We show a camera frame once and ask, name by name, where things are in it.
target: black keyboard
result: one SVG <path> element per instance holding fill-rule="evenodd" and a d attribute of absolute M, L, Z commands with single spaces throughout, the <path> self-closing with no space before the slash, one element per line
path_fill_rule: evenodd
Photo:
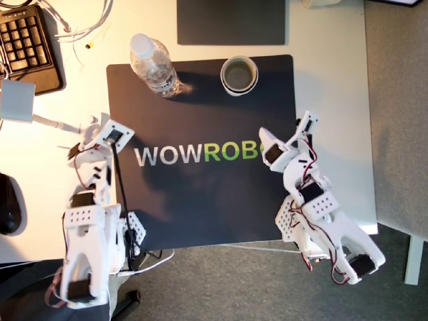
<path fill-rule="evenodd" d="M 34 83 L 36 94 L 62 88 L 39 6 L 28 5 L 1 12 L 0 34 L 2 60 L 11 80 Z M 0 79 L 4 77 L 5 70 L 0 68 Z"/>

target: computer mouse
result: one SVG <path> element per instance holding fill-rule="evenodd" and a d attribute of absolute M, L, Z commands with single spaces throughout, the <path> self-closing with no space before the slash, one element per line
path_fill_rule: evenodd
<path fill-rule="evenodd" d="M 3 235 L 14 233 L 20 224 L 21 209 L 11 178 L 0 173 L 0 233 Z"/>

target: chair leg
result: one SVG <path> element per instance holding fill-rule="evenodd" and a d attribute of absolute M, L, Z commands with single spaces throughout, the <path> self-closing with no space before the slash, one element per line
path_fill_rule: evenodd
<path fill-rule="evenodd" d="M 407 256 L 406 276 L 404 279 L 405 284 L 417 286 L 419 281 L 419 270 L 421 269 L 423 251 L 423 239 L 411 235 L 409 254 Z"/>
<path fill-rule="evenodd" d="M 123 301 L 119 302 L 113 312 L 112 321 L 124 321 L 141 302 L 141 293 L 138 290 L 130 291 Z"/>

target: paper cup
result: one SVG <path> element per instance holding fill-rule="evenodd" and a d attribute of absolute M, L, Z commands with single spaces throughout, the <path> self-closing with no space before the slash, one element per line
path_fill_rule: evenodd
<path fill-rule="evenodd" d="M 220 78 L 226 92 L 238 97 L 253 90 L 259 80 L 259 70 L 250 58 L 235 56 L 223 64 Z"/>

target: plastic water bottle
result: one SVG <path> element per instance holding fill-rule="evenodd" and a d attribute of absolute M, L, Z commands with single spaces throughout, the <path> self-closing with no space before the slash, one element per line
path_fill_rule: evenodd
<path fill-rule="evenodd" d="M 142 33 L 131 39 L 131 67 L 138 77 L 158 96 L 175 96 L 180 87 L 177 73 L 166 47 L 159 41 Z"/>

